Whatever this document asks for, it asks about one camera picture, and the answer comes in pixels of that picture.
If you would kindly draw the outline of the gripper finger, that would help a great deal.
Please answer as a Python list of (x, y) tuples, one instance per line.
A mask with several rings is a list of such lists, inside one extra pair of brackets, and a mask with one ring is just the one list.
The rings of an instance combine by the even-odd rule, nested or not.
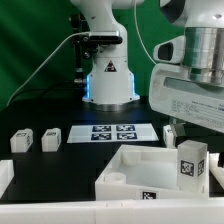
[(224, 168), (224, 152), (219, 154), (218, 167)]

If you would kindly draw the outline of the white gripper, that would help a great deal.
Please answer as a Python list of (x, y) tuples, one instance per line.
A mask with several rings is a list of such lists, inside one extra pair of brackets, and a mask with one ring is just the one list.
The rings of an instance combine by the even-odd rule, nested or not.
[(151, 108), (171, 116), (175, 137), (185, 135), (184, 121), (224, 133), (224, 80), (209, 84), (191, 81), (188, 76), (182, 66), (157, 64), (149, 87)]

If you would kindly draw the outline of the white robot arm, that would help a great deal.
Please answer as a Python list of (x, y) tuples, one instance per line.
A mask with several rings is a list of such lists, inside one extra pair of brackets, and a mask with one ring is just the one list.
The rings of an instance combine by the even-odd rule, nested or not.
[[(70, 0), (87, 20), (93, 67), (83, 101), (118, 109), (139, 99), (128, 68), (127, 31), (114, 18), (144, 0)], [(224, 134), (224, 0), (159, 0), (167, 20), (184, 34), (154, 48), (153, 110)]]

